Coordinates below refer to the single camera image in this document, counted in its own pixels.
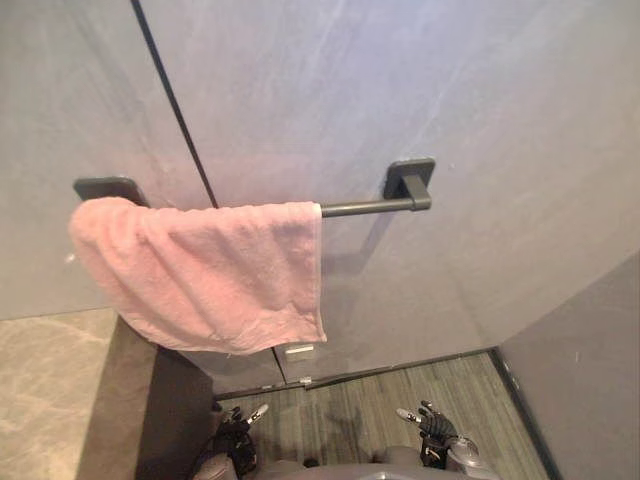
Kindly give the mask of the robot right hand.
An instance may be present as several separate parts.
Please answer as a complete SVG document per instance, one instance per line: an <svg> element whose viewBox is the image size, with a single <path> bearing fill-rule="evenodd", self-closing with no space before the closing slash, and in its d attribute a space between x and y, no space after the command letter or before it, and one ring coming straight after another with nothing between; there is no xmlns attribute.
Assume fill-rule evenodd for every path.
<svg viewBox="0 0 640 480"><path fill-rule="evenodd" d="M424 438L444 443L458 436L453 423L436 410L431 401L421 400L417 413L404 408L397 408L395 413L401 420L416 426Z"/></svg>

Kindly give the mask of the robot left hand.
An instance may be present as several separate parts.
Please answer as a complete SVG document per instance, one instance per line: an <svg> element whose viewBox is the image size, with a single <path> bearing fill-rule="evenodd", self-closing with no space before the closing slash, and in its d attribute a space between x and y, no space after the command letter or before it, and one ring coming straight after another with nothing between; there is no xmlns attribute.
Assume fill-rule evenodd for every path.
<svg viewBox="0 0 640 480"><path fill-rule="evenodd" d="M225 413L214 436L214 449L220 453L238 453L254 449L250 436L251 427L260 421L269 411L269 405L263 403L245 415L240 406L234 406Z"/></svg>

